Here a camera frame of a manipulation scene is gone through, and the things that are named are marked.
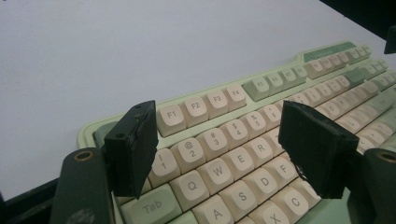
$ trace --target white surface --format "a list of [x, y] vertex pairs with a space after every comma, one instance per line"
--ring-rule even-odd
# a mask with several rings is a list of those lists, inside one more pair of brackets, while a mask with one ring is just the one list
[[319, 1], [1, 1], [0, 191], [56, 178], [90, 121], [343, 40], [396, 68], [384, 40]]

